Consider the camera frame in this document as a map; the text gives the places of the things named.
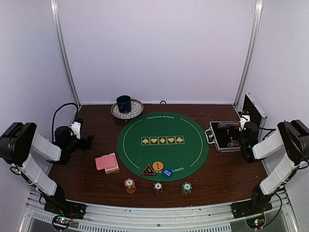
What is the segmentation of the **red poker chip stack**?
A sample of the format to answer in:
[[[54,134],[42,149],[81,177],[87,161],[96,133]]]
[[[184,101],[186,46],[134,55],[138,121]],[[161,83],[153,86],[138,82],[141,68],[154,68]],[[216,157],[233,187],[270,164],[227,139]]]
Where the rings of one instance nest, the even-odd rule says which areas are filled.
[[[135,183],[134,179],[127,178],[124,181],[124,185],[125,185],[126,191],[128,193],[134,193],[136,191],[136,183]]]

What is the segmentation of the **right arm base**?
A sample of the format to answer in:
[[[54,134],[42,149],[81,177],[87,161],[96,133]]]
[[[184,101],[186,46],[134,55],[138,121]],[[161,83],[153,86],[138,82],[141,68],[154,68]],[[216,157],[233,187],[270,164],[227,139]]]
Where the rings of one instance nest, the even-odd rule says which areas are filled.
[[[252,206],[251,200],[233,202],[230,207],[234,219],[245,218],[247,226],[254,230],[261,229],[266,224],[265,212],[273,208],[270,203],[264,206]]]

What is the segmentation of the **orange big blind button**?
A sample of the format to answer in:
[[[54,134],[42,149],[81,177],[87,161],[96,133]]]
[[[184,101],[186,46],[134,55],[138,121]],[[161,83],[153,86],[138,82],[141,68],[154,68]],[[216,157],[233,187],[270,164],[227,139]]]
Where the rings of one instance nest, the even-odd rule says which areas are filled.
[[[153,167],[153,169],[155,170],[155,171],[161,171],[161,170],[163,170],[164,169],[164,164],[162,163],[162,162],[160,162],[160,161],[155,161],[154,163],[153,163],[153,165],[152,165],[152,167]]]

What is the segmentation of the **blue small blind button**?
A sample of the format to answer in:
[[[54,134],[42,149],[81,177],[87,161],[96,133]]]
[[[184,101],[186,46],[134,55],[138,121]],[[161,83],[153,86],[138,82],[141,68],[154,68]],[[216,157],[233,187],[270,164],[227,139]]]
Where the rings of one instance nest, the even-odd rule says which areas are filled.
[[[164,178],[171,178],[173,176],[173,170],[170,168],[165,168],[162,170],[162,176]]]

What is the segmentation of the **triangular black red dealer button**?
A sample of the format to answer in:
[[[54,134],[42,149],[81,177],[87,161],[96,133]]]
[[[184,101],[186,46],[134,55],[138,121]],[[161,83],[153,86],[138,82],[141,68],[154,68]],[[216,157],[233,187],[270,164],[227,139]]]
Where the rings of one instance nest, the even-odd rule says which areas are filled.
[[[141,172],[141,175],[145,175],[145,176],[155,176],[156,173],[155,171],[152,169],[151,165],[148,164],[145,169]]]

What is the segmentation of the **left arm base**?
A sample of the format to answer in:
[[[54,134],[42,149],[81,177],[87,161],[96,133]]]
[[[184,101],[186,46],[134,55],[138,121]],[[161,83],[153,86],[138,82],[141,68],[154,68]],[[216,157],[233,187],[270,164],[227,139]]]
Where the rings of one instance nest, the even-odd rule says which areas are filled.
[[[82,203],[69,202],[68,207],[59,204],[45,203],[44,210],[55,214],[52,218],[52,226],[58,231],[68,229],[73,219],[83,219],[86,205]]]

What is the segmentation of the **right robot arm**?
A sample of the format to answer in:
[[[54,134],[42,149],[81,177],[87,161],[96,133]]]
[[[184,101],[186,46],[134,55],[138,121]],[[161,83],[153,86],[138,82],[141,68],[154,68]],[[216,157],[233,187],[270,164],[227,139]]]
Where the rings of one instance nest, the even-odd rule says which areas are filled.
[[[248,210],[258,213],[269,203],[277,190],[288,183],[300,169],[309,166],[309,128],[301,120],[283,121],[264,140],[258,141],[260,128],[246,122],[240,132],[240,148],[248,163],[266,160],[276,155],[280,160],[272,172],[252,191]]]

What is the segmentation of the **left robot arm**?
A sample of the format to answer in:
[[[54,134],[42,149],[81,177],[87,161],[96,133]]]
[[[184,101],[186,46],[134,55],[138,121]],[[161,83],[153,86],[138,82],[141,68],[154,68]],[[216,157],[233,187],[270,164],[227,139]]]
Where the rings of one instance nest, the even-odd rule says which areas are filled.
[[[66,165],[71,155],[78,149],[90,150],[94,137],[80,137],[80,123],[77,127],[59,127],[56,141],[47,140],[37,131],[35,123],[14,122],[0,137],[0,157],[10,164],[11,171],[21,175],[41,195],[58,214],[64,215],[75,206],[68,202],[63,188],[50,179],[32,157],[31,152],[42,155],[48,162]]]

